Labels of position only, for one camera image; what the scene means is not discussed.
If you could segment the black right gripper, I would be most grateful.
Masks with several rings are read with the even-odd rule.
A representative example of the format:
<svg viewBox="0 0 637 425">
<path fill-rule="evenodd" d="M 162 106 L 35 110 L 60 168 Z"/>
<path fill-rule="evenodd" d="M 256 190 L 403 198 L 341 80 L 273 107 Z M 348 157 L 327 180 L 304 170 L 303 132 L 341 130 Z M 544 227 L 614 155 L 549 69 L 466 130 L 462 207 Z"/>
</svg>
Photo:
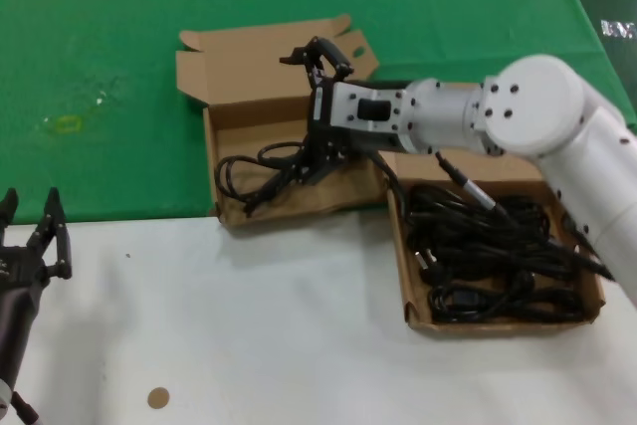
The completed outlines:
<svg viewBox="0 0 637 425">
<path fill-rule="evenodd" d="M 332 77 L 325 74 L 322 59 L 333 68 Z M 259 206 L 274 200 L 289 185 L 316 185 L 348 162 L 349 130 L 340 124 L 332 125 L 331 120 L 334 113 L 334 82 L 342 82 L 354 73 L 349 59 L 331 40 L 313 37 L 304 46 L 293 48 L 289 56 L 280 57 L 279 62 L 303 66 L 306 70 L 313 90 L 307 135 L 301 142 L 274 143 L 257 153 L 256 164 L 276 170 L 276 173 L 248 195 L 243 208 L 247 217 L 251 217 Z M 290 147 L 297 150 L 287 156 L 268 156 L 272 150 Z"/>
</svg>

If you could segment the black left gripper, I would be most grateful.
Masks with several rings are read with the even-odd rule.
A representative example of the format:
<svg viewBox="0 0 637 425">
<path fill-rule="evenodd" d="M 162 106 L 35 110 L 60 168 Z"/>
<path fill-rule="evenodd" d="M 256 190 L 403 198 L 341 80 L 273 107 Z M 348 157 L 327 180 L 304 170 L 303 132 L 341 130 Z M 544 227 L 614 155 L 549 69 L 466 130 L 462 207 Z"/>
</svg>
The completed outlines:
<svg viewBox="0 0 637 425">
<path fill-rule="evenodd" d="M 12 224 L 19 204 L 15 188 L 9 188 L 0 201 L 0 245 L 6 229 Z M 57 259 L 46 265 L 44 254 L 55 243 Z M 72 253 L 67 217 L 59 190 L 52 187 L 45 202 L 43 215 L 27 241 L 27 247 L 1 247 L 1 292 L 32 286 L 46 288 L 51 278 L 72 277 Z"/>
</svg>

